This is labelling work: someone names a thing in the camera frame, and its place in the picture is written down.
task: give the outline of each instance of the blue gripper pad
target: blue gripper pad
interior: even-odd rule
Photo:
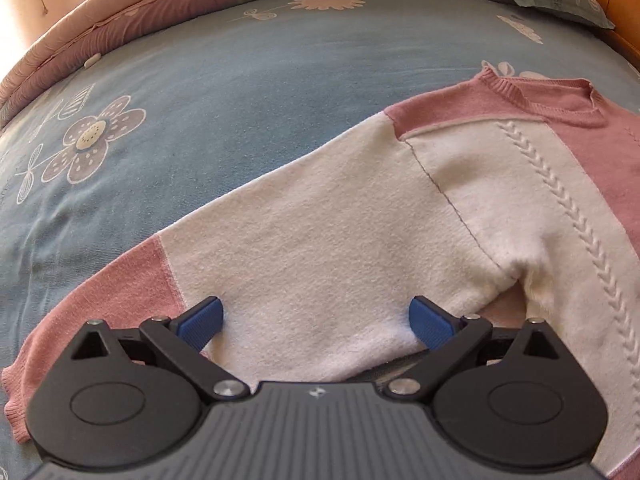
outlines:
[[[178,316],[169,325],[172,332],[198,352],[222,329],[222,301],[209,296]]]
[[[416,296],[409,304],[409,326],[431,351],[438,349],[460,330],[460,320],[433,301]]]

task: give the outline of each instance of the sweater collar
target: sweater collar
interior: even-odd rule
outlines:
[[[487,85],[490,90],[500,95],[503,99],[517,106],[521,110],[533,115],[546,117],[552,120],[575,126],[604,126],[606,118],[601,112],[601,107],[605,103],[604,97],[586,79],[529,79],[524,77],[503,77],[497,75],[489,66],[485,66],[475,77]],[[565,110],[564,108],[554,108],[543,105],[527,98],[521,86],[527,84],[548,85],[566,88],[584,89],[584,109]]]

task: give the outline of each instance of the bed sheet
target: bed sheet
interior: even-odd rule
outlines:
[[[61,81],[0,137],[0,368],[124,251],[483,61],[503,75],[588,78],[640,109],[640,75],[586,29],[484,0],[261,0]],[[0,419],[0,478],[37,463]]]

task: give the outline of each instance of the bed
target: bed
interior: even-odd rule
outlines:
[[[0,86],[0,368],[47,312],[155,232],[483,66],[586,78],[638,112],[633,19],[597,32],[625,59],[593,29],[512,0],[88,0]],[[69,127],[104,118],[113,133],[76,150]],[[640,478],[616,472],[630,456],[598,465]],[[1,418],[0,479],[37,463]]]

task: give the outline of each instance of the pink and white sweater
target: pink and white sweater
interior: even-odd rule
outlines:
[[[243,380],[340,380],[420,349],[414,295],[452,314],[547,319],[609,407],[595,463],[634,478],[640,445],[640,118],[586,80],[486,67],[395,104],[214,200],[67,296],[2,372],[24,414],[87,318],[112,328],[225,305],[210,356]]]

